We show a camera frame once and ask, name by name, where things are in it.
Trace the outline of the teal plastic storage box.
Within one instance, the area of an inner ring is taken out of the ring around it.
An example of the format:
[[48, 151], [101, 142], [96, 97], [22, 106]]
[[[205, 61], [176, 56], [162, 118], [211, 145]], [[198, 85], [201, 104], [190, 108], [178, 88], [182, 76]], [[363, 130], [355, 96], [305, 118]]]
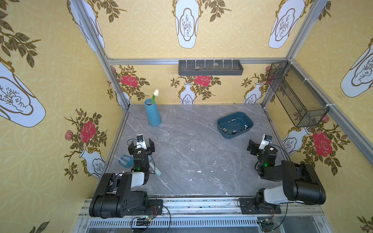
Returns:
[[218, 130], [225, 139], [232, 139], [252, 129], [253, 121], [243, 112], [235, 112], [217, 121]]

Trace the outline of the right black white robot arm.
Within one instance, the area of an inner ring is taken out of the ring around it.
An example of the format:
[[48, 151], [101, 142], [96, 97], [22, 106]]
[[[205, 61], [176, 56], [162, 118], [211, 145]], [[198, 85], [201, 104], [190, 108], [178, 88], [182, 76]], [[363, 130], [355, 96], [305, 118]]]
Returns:
[[263, 180], [281, 182], [274, 188], [262, 188], [253, 198], [239, 198], [238, 207], [244, 215], [281, 213], [280, 206], [289, 203], [322, 205], [326, 192], [313, 166], [296, 164], [288, 160], [275, 164], [278, 149], [273, 144], [262, 141], [257, 144], [250, 140], [247, 151], [257, 157], [254, 166]]

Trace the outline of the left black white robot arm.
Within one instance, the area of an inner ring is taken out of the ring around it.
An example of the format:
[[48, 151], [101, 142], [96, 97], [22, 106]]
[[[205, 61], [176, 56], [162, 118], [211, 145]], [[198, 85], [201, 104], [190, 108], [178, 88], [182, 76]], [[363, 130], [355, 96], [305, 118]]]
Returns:
[[155, 152], [154, 142], [146, 144], [142, 134], [128, 146], [133, 156], [130, 172], [105, 173], [102, 175], [96, 192], [90, 202], [89, 215], [99, 218], [122, 218], [135, 215], [160, 215], [163, 212], [161, 199], [150, 200], [146, 191], [132, 191], [132, 188], [145, 185], [150, 172], [149, 156]]

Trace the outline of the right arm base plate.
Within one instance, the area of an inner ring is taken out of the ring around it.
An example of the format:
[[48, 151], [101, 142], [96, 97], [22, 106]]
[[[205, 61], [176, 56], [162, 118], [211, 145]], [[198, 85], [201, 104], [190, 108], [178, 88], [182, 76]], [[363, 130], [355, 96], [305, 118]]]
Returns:
[[243, 215], [276, 215], [281, 214], [279, 205], [258, 201], [256, 198], [239, 198], [238, 207]]

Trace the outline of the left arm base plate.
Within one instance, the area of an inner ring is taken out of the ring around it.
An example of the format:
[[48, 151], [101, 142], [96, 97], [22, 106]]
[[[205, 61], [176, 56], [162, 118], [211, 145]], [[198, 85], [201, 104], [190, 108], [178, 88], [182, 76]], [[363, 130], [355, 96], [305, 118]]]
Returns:
[[140, 215], [161, 215], [163, 213], [163, 200], [150, 199], [144, 206], [136, 207], [134, 210]]

